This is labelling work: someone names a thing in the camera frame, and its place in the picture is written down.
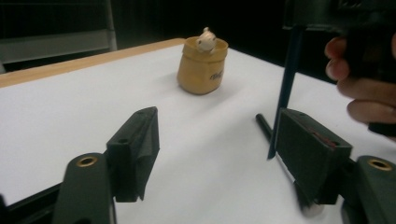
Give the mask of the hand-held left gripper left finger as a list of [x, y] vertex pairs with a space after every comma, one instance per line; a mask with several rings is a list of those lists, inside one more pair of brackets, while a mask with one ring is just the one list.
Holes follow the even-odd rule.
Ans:
[[160, 150], [158, 109], [138, 110], [106, 143], [112, 192], [119, 203], [144, 200], [146, 185]]

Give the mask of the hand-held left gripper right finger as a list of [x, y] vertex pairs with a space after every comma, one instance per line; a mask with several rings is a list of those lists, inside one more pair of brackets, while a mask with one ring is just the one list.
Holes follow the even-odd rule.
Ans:
[[275, 149], [311, 203], [335, 204], [352, 145], [303, 112], [281, 108]]

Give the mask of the tan pen holder with figurine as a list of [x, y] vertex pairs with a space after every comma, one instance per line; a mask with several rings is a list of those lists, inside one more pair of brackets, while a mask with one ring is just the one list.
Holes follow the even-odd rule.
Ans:
[[223, 79], [228, 47], [208, 27], [199, 36], [187, 38], [177, 71], [179, 86], [198, 95], [215, 91]]

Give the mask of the white metal desk frame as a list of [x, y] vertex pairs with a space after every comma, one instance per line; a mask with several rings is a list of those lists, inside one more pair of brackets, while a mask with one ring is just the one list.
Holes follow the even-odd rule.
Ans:
[[98, 4], [103, 7], [106, 19], [105, 29], [0, 39], [0, 74], [6, 72], [4, 65], [9, 63], [41, 60], [103, 49], [117, 50], [110, 0], [82, 0], [80, 3], [76, 1], [72, 3], [76, 6], [84, 4]]

